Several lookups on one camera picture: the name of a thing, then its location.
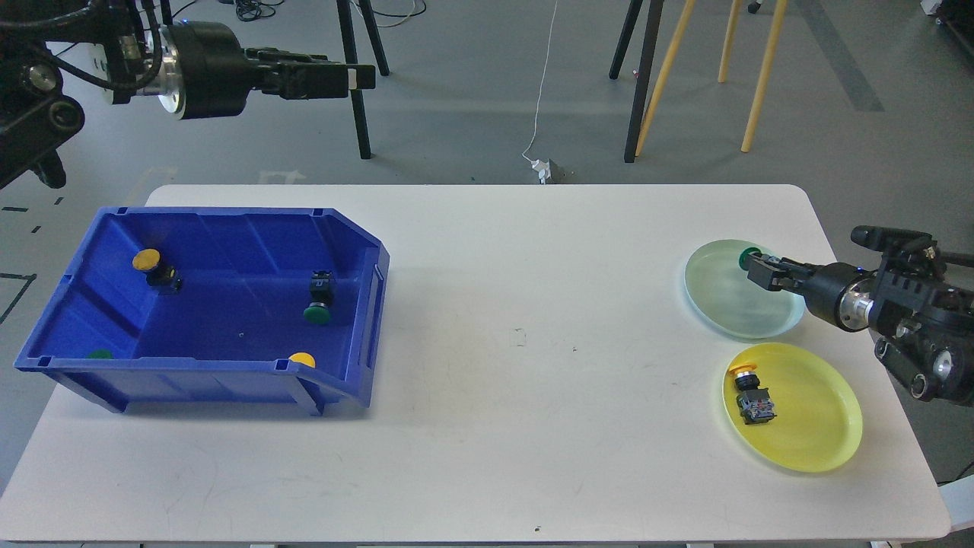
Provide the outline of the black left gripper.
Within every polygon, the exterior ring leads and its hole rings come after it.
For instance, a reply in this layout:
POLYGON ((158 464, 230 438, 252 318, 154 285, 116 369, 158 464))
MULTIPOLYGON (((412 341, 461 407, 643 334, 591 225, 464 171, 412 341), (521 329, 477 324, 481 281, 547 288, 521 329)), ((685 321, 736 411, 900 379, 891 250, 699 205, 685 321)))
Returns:
POLYGON ((344 98, 376 87, 376 67, 271 46, 244 48, 219 22, 181 21, 161 29, 161 106, 178 120, 241 114, 254 89, 285 100, 344 98))

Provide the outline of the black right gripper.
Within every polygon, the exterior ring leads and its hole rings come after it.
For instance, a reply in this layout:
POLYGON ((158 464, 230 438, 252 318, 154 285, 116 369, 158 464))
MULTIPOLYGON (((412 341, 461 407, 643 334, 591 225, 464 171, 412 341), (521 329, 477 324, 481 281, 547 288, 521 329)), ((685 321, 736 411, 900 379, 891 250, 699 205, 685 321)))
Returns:
POLYGON ((769 292, 803 296, 808 312, 845 332, 869 326, 874 272, 847 263, 808 265, 788 257, 754 257, 746 278, 769 292))

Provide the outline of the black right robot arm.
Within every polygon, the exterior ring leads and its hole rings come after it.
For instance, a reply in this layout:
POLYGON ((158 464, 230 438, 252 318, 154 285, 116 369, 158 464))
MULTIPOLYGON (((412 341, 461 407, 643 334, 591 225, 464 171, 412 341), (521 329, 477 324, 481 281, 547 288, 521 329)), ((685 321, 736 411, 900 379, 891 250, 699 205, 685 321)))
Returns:
POLYGON ((972 292, 946 278, 950 264, 971 267, 970 254, 901 228, 859 225, 850 240, 880 253, 879 266, 797 263, 757 247, 738 264, 762 290, 800 295, 811 315, 843 332, 873 330, 874 356, 912 398, 971 406, 972 292))

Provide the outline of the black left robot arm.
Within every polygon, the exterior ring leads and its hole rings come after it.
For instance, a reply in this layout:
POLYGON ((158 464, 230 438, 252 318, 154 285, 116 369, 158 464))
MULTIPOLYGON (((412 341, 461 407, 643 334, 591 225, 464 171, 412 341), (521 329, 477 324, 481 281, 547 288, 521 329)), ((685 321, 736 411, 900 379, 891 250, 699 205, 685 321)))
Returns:
POLYGON ((374 65, 358 61, 352 3, 336 4, 344 59, 243 46, 221 22, 178 18, 168 1, 4 1, 2 3, 2 176, 7 186, 31 171, 59 190, 59 147, 86 124, 64 91, 70 75, 111 104, 157 97, 178 120, 241 114, 253 91, 283 100, 352 99, 361 158, 369 159, 362 91, 390 73, 375 13, 361 1, 374 65))

